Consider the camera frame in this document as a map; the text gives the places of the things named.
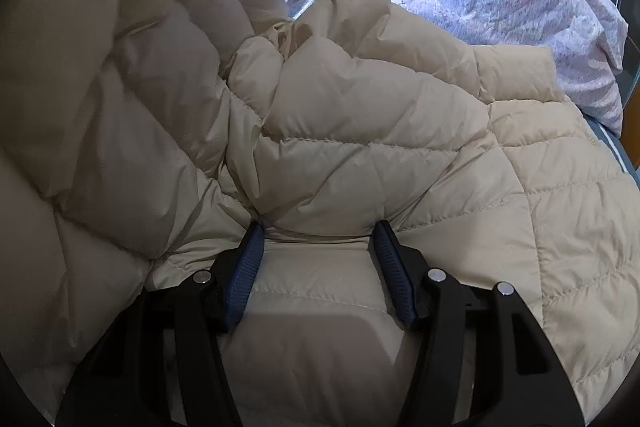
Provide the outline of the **beige quilted down jacket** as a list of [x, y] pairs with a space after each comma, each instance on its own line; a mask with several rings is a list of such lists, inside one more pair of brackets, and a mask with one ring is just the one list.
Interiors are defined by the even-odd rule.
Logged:
[[548, 49], [392, 0], [1, 0], [3, 425], [58, 426], [117, 315], [254, 221], [218, 339], [239, 426], [400, 426], [420, 339], [380, 221], [462, 284], [515, 287], [582, 426], [638, 421], [639, 187]]

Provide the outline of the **blue white striped bed sheet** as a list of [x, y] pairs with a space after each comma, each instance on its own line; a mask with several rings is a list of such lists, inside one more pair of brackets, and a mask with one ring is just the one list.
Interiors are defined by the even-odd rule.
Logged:
[[596, 137], [600, 141], [602, 141], [612, 152], [616, 161], [618, 162], [618, 165], [620, 165], [620, 169], [622, 169], [624, 173], [630, 174], [634, 178], [634, 182], [640, 184], [638, 170], [631, 164], [631, 160], [627, 155], [623, 144], [620, 143], [620, 140], [617, 139], [616, 136], [610, 130], [608, 130], [607, 127], [603, 126], [603, 124], [600, 124], [597, 119], [585, 115], [585, 120], [587, 121], [587, 124], [589, 124], [590, 129], [593, 131]]

